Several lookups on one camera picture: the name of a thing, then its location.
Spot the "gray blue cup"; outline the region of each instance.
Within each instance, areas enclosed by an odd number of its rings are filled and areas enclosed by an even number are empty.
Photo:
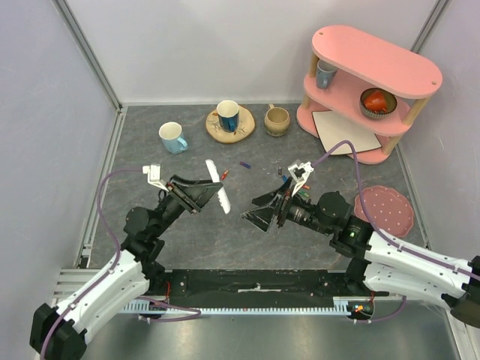
[[[218,121],[225,131],[232,133],[239,126],[239,105],[235,101],[224,100],[217,105]]]
[[[158,135],[166,149],[172,154],[180,154],[188,148],[188,144],[183,137],[182,126],[178,122],[167,122],[160,127]]]
[[[316,63],[316,87],[319,89],[327,89],[337,73],[337,68],[328,62],[319,60]]]

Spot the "white brush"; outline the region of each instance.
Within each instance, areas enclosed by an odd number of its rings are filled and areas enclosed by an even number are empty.
[[[220,182],[220,176],[218,175],[217,167],[215,166],[215,163],[213,160],[205,160],[205,163],[207,164],[208,172],[210,173],[211,180],[213,182]],[[227,192],[225,191],[225,187],[222,187],[218,192],[218,201],[220,202],[220,205],[225,212],[225,214],[228,214],[230,212],[230,200],[228,200]]]

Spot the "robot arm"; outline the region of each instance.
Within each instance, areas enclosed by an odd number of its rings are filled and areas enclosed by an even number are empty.
[[[368,222],[352,215],[353,207],[338,191],[324,193],[316,205],[296,195],[311,173],[310,163],[294,163],[289,171],[292,176],[281,187],[252,200],[257,208],[243,213],[244,219],[264,232],[274,221],[282,227],[288,220],[332,235],[330,246],[352,258],[344,280],[354,292],[381,291],[422,299],[450,310],[466,324],[480,327],[480,283],[464,274],[480,274],[480,256],[471,262],[455,259],[380,230],[397,245],[392,246]],[[445,263],[453,270],[442,265]]]
[[[152,287],[162,287],[165,268],[156,262],[165,241],[160,240],[168,227],[187,210],[200,212],[203,206],[222,188],[220,182],[191,181],[174,175],[168,182],[161,180],[158,165],[146,166],[148,183],[160,188],[158,207],[132,208],[126,217],[127,238],[121,244],[121,256],[111,270],[115,256],[97,275],[56,307],[43,304],[34,313],[30,345],[38,352],[48,331],[60,314],[70,312],[58,324],[46,350],[49,360],[78,360],[87,344],[125,305]],[[79,294],[106,276],[95,288],[72,305]]]

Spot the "white wall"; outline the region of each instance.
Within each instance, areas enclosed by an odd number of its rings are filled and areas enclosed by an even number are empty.
[[[452,1],[422,55],[443,84],[401,141],[435,251],[480,255],[480,1]],[[480,331],[476,331],[480,340]]]
[[[115,111],[49,0],[0,12],[0,351],[33,359],[35,309],[71,267]]]
[[[435,0],[68,0],[121,101],[291,101],[335,23],[410,48]]]

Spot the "mug handle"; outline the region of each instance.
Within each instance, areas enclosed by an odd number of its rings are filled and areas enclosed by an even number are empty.
[[[235,131],[235,123],[232,118],[228,119],[228,130],[232,132]]]
[[[181,144],[181,149],[183,152],[188,149],[188,144],[185,140],[183,140],[181,137],[179,137],[178,142]]]

